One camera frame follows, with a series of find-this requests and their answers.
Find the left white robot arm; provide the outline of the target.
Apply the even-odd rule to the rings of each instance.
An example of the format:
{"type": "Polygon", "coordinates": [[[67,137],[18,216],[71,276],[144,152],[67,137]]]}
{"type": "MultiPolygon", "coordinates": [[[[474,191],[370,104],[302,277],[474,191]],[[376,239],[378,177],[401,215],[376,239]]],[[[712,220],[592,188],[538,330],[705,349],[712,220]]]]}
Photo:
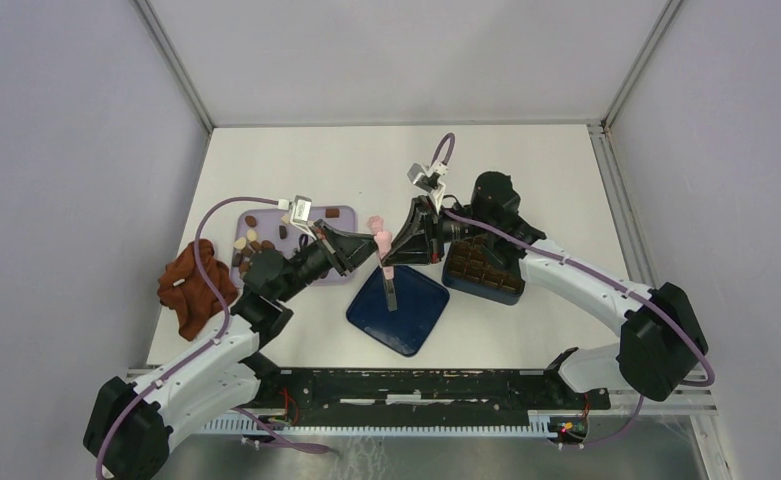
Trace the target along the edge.
{"type": "Polygon", "coordinates": [[[100,387],[83,438],[97,478],[150,479],[204,424],[249,401],[263,408],[278,399],[279,379],[246,359],[287,325],[286,301],[330,270],[354,272],[378,250],[370,234],[323,221],[310,230],[312,241],[290,258],[274,249],[254,254],[242,295],[190,349],[131,382],[114,377],[100,387]]]}

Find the pink tongs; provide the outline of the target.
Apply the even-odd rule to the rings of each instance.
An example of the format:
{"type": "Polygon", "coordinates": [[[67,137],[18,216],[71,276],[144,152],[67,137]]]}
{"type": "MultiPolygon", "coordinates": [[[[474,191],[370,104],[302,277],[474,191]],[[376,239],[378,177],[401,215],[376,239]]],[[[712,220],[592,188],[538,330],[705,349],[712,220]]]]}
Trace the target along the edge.
{"type": "Polygon", "coordinates": [[[392,248],[393,235],[385,229],[384,219],[380,216],[372,216],[367,220],[367,227],[373,235],[374,242],[377,245],[377,256],[382,275],[383,287],[387,309],[390,312],[397,310],[397,296],[394,284],[395,271],[392,266],[386,263],[386,258],[392,248]]]}

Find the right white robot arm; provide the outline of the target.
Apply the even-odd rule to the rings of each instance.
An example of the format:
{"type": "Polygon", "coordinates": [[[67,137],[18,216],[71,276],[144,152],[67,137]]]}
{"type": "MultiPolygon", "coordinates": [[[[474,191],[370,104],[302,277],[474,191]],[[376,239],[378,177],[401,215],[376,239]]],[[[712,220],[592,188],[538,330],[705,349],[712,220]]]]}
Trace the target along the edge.
{"type": "Polygon", "coordinates": [[[707,341],[680,287],[653,288],[571,255],[521,217],[521,197],[504,173],[480,174],[470,202],[451,207],[442,204],[446,186],[440,174],[415,165],[408,178],[424,193],[414,199],[394,239],[380,242],[382,266],[434,264],[443,258],[446,244],[483,237],[493,266],[555,293],[617,336],[618,344],[577,349],[561,361],[543,382],[551,405],[568,408],[583,393],[613,387],[630,387],[662,402],[681,386],[715,383],[707,341]]]}

